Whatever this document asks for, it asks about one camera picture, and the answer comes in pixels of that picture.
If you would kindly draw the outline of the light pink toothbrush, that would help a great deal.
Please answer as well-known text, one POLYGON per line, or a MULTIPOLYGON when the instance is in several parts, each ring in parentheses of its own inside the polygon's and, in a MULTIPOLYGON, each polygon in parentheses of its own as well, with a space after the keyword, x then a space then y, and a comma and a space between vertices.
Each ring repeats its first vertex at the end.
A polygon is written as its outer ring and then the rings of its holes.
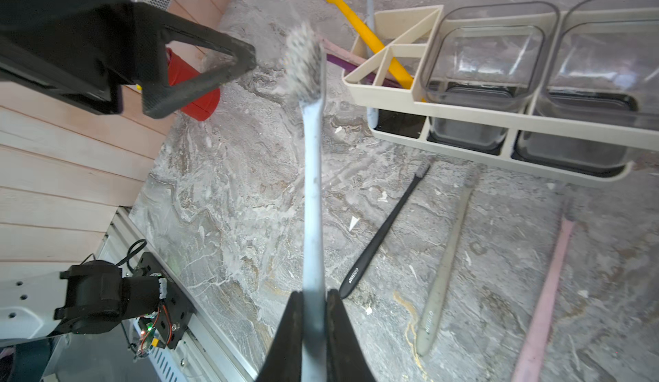
POLYGON ((352 52, 343 49, 342 47, 339 47, 338 45, 334 44, 330 40, 322 37, 322 35, 319 35, 319 40, 323 44, 324 49, 329 52, 330 54, 333 54, 343 60, 348 61, 349 63, 360 66, 363 63, 365 63, 367 60, 363 57, 360 57, 356 54, 353 54, 352 52))

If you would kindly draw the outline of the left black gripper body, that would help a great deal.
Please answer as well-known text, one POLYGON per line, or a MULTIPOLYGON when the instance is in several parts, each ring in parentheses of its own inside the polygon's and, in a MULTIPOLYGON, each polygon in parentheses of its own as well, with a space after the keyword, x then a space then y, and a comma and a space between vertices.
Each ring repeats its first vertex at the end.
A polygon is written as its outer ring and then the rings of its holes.
POLYGON ((135 82, 128 0, 1 0, 1 79, 92 114, 135 82))

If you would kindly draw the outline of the light blue toothbrush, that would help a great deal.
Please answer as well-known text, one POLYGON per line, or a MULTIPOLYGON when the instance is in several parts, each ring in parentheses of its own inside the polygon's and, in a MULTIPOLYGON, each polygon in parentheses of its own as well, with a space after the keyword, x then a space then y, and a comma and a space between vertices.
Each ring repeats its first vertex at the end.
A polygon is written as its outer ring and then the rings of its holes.
POLYGON ((293 28, 287 38, 288 90, 304 126, 304 296, 301 379, 326 381, 325 273, 322 220, 322 123, 326 100, 325 54, 310 25, 293 28))

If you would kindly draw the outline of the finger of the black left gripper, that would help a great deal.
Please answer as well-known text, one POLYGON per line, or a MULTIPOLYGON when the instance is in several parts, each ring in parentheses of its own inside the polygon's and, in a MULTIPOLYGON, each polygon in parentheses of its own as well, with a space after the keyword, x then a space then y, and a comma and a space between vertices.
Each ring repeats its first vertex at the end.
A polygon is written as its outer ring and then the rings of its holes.
POLYGON ((186 16, 163 11, 145 3, 130 7, 134 34, 134 82, 142 88, 142 111, 152 119, 164 119, 190 101, 183 85, 202 94, 220 88, 253 70, 257 64, 253 45, 194 23, 186 16), (200 72, 176 90, 168 84, 166 49, 170 48, 200 72))

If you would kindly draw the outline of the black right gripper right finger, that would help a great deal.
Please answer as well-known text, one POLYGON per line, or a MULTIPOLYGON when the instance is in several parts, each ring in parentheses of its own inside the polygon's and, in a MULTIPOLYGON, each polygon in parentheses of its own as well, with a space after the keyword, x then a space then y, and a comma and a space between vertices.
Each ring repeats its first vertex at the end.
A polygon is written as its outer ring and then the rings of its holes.
POLYGON ((325 327, 328 380, 333 382, 375 382, 343 305, 343 300, 336 289, 331 289, 327 294, 325 327))

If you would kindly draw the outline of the grey green toothbrush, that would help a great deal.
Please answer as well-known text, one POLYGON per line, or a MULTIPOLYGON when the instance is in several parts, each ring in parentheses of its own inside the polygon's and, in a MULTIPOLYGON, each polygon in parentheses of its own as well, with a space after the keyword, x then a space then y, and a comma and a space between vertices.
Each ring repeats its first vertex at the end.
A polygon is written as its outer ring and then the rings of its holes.
POLYGON ((460 241, 461 232, 475 185, 480 179, 481 169, 473 167, 463 181, 459 196, 456 219, 451 233, 446 241, 446 248, 436 270, 436 276, 428 292, 427 302, 420 317, 419 329, 416 334, 415 352, 418 356, 426 356, 436 340, 442 318, 444 303, 449 289, 451 272, 460 241))

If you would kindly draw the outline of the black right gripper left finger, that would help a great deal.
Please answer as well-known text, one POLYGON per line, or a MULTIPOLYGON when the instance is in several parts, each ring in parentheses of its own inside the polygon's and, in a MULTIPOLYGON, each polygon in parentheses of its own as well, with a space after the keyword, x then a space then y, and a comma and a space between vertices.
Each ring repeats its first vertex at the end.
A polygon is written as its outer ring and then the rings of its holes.
POLYGON ((300 382, 304 334, 304 295, 295 291, 288 303, 269 348, 257 382, 300 382))

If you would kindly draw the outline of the yellow toothbrush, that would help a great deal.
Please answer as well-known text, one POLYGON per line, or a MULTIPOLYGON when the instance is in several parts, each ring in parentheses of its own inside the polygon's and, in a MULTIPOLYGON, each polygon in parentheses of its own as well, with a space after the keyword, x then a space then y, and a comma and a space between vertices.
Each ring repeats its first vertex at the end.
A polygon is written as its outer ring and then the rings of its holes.
MULTIPOLYGON (((377 54, 384 49, 384 44, 379 40, 367 25, 360 20, 356 13, 343 1, 343 0, 325 0, 329 4, 334 4, 343 16, 347 18, 348 22, 353 26, 360 38, 368 45, 368 47, 377 54)), ((413 77, 406 71, 403 65, 393 58, 388 69, 389 73, 398 81, 398 83, 406 90, 411 88, 413 84, 413 77)))

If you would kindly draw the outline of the pale blue toothbrush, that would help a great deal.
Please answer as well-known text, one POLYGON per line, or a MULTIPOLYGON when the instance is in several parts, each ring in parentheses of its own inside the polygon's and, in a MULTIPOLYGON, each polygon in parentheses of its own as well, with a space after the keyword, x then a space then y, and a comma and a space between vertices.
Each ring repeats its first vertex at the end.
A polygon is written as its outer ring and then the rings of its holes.
MULTIPOLYGON (((366 24, 372 32, 375 32, 374 19, 374 0, 367 1, 366 24)), ((374 107, 367 108, 367 124, 371 129, 375 129, 379 124, 379 111, 374 107)))

